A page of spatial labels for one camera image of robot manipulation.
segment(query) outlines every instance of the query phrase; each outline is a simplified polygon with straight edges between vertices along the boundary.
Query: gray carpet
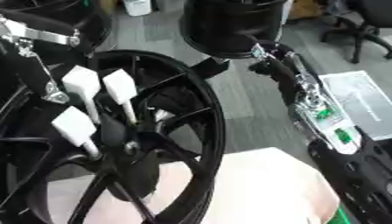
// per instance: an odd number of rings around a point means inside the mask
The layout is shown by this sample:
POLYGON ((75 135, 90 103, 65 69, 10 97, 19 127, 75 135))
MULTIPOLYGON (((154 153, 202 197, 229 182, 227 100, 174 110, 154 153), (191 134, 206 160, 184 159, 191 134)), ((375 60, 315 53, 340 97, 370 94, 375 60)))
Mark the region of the gray carpet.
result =
MULTIPOLYGON (((178 21, 183 0, 160 1, 160 12, 145 17, 129 17, 124 11, 117 16, 118 49, 142 49, 163 53, 189 65, 206 57, 192 49, 179 34, 178 21)), ((387 93, 392 95, 392 63, 382 56, 378 45, 366 43, 362 62, 347 62, 352 54, 350 38, 331 38, 330 44, 319 42, 322 31, 329 29, 323 19, 288 24, 282 42, 302 53, 320 74, 366 70, 387 93)), ((382 36, 392 40, 392 31, 382 36)), ((303 137, 293 128, 277 86, 267 77, 248 71, 250 60, 236 60, 230 70, 209 82, 225 111, 227 153, 275 146, 309 164, 303 137)))

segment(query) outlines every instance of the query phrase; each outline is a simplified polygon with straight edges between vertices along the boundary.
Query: metal bracket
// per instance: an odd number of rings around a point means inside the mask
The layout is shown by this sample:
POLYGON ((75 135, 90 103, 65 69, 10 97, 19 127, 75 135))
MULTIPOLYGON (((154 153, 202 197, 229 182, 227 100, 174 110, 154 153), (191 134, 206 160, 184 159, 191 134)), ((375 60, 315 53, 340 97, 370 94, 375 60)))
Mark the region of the metal bracket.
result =
POLYGON ((0 37, 14 43, 18 39, 38 39, 59 45, 76 47, 81 43, 80 33, 74 31, 73 36, 66 36, 49 31, 39 31, 27 27, 26 24, 5 18, 0 15, 0 37))

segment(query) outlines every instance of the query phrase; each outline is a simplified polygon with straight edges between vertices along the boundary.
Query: wheel spoke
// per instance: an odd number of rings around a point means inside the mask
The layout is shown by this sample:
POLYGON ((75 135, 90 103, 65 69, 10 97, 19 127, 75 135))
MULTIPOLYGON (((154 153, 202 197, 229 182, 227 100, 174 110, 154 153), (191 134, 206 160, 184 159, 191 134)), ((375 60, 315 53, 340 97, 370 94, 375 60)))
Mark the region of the wheel spoke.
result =
POLYGON ((126 184, 126 181, 120 177, 118 182, 115 182, 115 187, 122 192, 122 194, 127 197, 127 200, 131 201, 137 208, 139 213, 145 218, 143 223, 157 224, 155 220, 155 215, 152 211, 143 203, 143 201, 135 194, 133 188, 126 184))
POLYGON ((181 126, 202 119, 203 116, 211 114, 212 111, 211 108, 202 108, 185 115, 169 118, 164 121, 164 133, 171 133, 181 126))
POLYGON ((161 91, 165 88, 177 86, 177 85, 183 83, 183 81, 185 80, 185 77, 186 76, 183 74, 178 74, 178 75, 175 75, 167 80, 160 81, 159 83, 156 83, 150 87, 143 89, 142 91, 140 91, 140 93, 136 97, 132 98, 132 104, 134 106, 139 105, 140 102, 148 99, 149 97, 153 96, 154 94, 159 93, 159 91, 161 91))
POLYGON ((203 168, 194 157, 189 157, 189 150, 185 150, 167 136, 158 133, 145 133, 144 137, 149 137, 155 141, 159 149, 170 152, 178 160, 183 161, 192 171, 193 175, 203 174, 203 168))
POLYGON ((2 137, 0 143, 49 144, 49 141, 45 137, 2 137))
POLYGON ((75 156, 80 154, 63 154, 55 152, 50 149, 45 155, 34 165, 31 169, 31 173, 22 179, 15 190, 13 190, 7 198, 0 204, 0 210, 4 210, 4 207, 8 205, 10 201, 18 197, 19 195, 24 196, 40 181, 45 178, 54 170, 65 164, 80 163, 81 157, 75 156))
POLYGON ((71 215, 68 224, 83 223, 90 209, 110 184, 112 184, 112 179, 108 174, 98 174, 88 186, 75 210, 73 210, 73 214, 71 215))

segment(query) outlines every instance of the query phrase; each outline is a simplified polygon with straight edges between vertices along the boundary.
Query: cardboard box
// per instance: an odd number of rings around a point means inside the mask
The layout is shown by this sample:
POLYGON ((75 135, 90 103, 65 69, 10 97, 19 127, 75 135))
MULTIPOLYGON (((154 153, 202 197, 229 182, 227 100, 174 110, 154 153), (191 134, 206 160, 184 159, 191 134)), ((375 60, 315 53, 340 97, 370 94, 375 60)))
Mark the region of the cardboard box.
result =
POLYGON ((113 14, 117 6, 118 0, 100 0, 102 8, 109 14, 113 14))

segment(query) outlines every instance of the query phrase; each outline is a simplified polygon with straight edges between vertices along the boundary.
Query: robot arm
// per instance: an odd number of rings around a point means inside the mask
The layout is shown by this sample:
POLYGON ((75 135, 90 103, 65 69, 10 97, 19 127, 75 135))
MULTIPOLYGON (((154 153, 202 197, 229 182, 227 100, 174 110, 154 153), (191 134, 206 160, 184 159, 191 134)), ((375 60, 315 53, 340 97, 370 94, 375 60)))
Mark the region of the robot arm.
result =
POLYGON ((296 123, 311 140, 319 169, 360 223, 392 223, 392 159, 386 149, 355 126, 300 55, 275 43, 256 44, 258 63, 279 85, 296 123))
POLYGON ((319 78, 308 72, 298 54, 286 51, 280 55, 275 52, 278 55, 275 56, 260 44, 253 47, 252 54, 260 61, 259 67, 270 70, 271 78, 278 82, 291 114, 304 126, 304 130, 308 130, 306 134, 311 140, 324 139, 341 154, 351 155, 359 150, 361 134, 355 124, 319 78))
POLYGON ((0 13, 0 50, 20 80, 49 102, 67 103, 69 97, 59 90, 49 69, 34 52, 34 43, 70 46, 84 53, 90 53, 91 46, 82 42, 80 33, 70 25, 15 11, 0 13))

